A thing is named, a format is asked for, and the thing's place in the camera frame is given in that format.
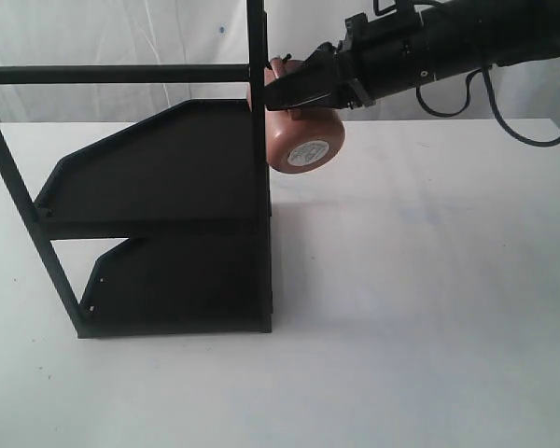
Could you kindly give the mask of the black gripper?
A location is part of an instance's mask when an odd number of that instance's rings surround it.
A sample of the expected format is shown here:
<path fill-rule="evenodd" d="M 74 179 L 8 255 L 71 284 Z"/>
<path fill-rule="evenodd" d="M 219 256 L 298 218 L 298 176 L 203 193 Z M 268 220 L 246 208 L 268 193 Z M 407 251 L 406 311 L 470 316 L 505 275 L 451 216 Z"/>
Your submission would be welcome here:
<path fill-rule="evenodd" d="M 337 49 L 323 43 L 304 61 L 291 59 L 272 71 L 264 104 L 271 111 L 360 108 L 439 80 L 441 10 L 415 6 L 397 1 L 373 20 L 365 13 L 347 18 Z"/>

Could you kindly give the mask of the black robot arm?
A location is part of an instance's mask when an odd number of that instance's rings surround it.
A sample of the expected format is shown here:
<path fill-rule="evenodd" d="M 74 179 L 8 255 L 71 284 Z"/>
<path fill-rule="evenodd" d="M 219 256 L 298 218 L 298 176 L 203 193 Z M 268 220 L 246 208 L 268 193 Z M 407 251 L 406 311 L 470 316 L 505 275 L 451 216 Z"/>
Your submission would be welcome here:
<path fill-rule="evenodd" d="M 337 45 L 320 45 L 265 87 L 268 109 L 371 106 L 483 66 L 560 57 L 560 1 L 447 1 L 420 11 L 398 1 L 373 20 L 347 18 L 345 29 Z"/>

